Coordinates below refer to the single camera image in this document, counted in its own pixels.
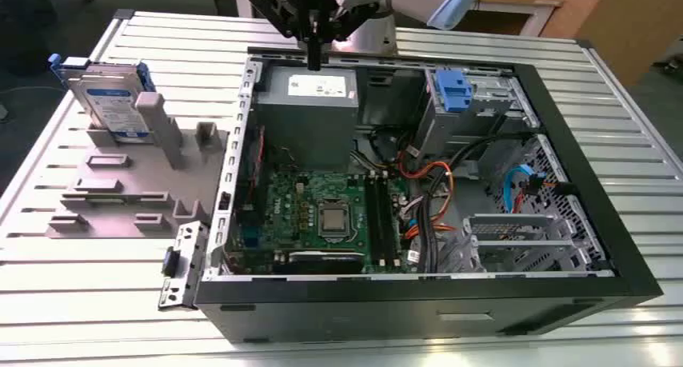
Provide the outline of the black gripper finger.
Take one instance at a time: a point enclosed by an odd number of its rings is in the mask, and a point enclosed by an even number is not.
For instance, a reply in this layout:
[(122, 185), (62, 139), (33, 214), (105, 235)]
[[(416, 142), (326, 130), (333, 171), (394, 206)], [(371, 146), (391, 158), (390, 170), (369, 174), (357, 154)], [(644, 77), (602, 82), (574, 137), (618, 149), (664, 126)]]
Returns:
[(345, 10), (330, 6), (318, 11), (315, 20), (315, 70), (327, 60), (327, 45), (343, 42), (377, 12), (377, 5), (361, 5)]
[(270, 21), (286, 38), (295, 38), (307, 52), (307, 68), (315, 70), (315, 31), (313, 10), (299, 10), (291, 13), (286, 9), (275, 9), (271, 0), (250, 0), (253, 7)]

